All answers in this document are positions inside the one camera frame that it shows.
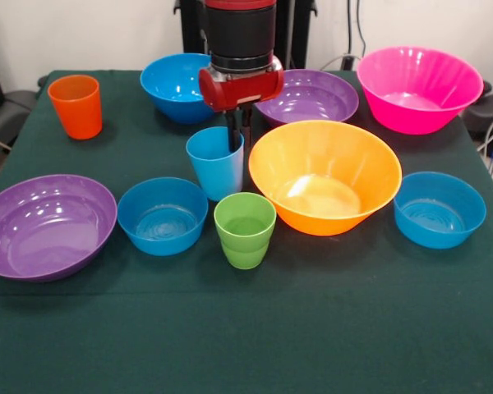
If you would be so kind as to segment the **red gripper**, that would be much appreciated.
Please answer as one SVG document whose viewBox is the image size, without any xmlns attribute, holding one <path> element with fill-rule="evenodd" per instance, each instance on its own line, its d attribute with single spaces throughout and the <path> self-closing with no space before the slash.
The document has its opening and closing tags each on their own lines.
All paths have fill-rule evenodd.
<svg viewBox="0 0 493 394">
<path fill-rule="evenodd" d="M 264 70 L 246 74 L 223 73 L 212 66 L 199 70 L 198 81 L 205 104 L 215 112 L 225 112 L 228 147 L 231 153 L 240 147 L 240 132 L 234 109 L 245 103 L 274 99 L 283 89 L 283 66 L 277 57 Z M 251 146 L 252 106 L 242 106 L 242 134 L 245 146 Z"/>
</svg>

